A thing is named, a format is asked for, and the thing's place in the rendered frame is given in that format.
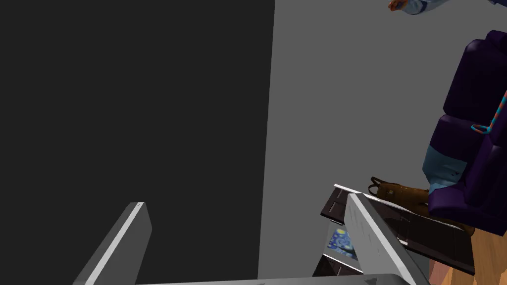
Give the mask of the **black low shelf unit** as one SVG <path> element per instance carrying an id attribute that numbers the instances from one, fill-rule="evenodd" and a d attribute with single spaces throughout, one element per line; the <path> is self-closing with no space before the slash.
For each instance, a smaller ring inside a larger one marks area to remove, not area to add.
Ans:
<path id="1" fill-rule="evenodd" d="M 471 238 L 465 231 L 374 196 L 366 198 L 407 250 L 469 275 L 476 273 Z"/>

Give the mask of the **pale blue orange object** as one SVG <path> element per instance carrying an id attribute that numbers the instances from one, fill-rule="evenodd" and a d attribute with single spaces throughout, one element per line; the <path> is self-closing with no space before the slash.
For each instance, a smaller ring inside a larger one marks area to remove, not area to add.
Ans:
<path id="1" fill-rule="evenodd" d="M 390 0 L 390 11 L 401 10 L 408 15 L 418 15 L 440 7 L 449 0 Z"/>

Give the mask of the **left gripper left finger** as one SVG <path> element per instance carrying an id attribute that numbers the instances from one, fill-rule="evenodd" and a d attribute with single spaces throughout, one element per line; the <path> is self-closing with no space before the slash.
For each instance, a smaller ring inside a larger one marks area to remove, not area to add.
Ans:
<path id="1" fill-rule="evenodd" d="M 73 285 L 135 285 L 152 233 L 145 202 L 131 202 Z"/>

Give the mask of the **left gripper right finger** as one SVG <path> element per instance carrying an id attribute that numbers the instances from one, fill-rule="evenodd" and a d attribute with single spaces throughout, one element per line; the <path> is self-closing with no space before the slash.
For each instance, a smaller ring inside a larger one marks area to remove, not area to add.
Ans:
<path id="1" fill-rule="evenodd" d="M 348 195 L 344 222 L 365 275 L 393 274 L 403 285 L 430 285 L 364 194 Z"/>

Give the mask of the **brown leather bag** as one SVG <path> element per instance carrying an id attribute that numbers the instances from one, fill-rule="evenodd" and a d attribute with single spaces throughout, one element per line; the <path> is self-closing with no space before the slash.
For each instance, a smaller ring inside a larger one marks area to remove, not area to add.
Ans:
<path id="1" fill-rule="evenodd" d="M 431 216 L 428 210 L 428 189 L 410 188 L 376 177 L 372 177 L 370 180 L 372 184 L 368 186 L 369 194 L 381 200 L 401 206 L 422 217 L 456 226 L 464 230 L 468 236 L 472 236 L 476 230 L 474 227 L 450 219 Z"/>

